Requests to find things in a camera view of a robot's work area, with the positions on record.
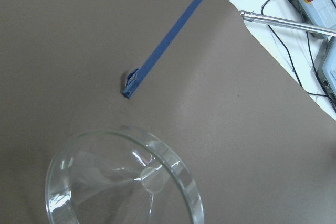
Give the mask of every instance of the stainless steel rod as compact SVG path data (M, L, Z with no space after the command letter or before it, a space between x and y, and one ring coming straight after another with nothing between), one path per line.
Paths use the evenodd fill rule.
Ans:
M328 28L324 28L320 26L296 22L296 21L283 19L283 18L275 18L275 17L266 16L262 14L256 14L256 13L247 12L244 10L241 10L239 13L242 16L243 20L245 21L258 22L258 23L274 25L274 26L281 26L281 27L292 28L296 30L308 31L310 33L324 34L324 35L336 37L336 30L333 30L333 29L328 29Z

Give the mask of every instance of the blue painter's tape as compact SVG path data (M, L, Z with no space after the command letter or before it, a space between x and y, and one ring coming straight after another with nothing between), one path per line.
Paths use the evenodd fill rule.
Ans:
M121 91L121 93L126 98L130 98L133 95L133 93L138 88L140 83L147 76L147 74L153 68L153 66L158 61L158 59L163 55L163 53L166 51L168 46L174 40L176 35L178 35L182 27L185 25L185 23L188 21L188 19L191 17L191 15L194 13L194 11L197 9L197 7L200 5L202 1L203 0L193 0L188 6L188 8L184 11L182 16L175 23L175 25L162 39L162 41L159 43L156 49L152 52L152 54L148 57L146 62L140 68L135 69L133 72L131 72L128 75L126 87L124 88L123 91Z

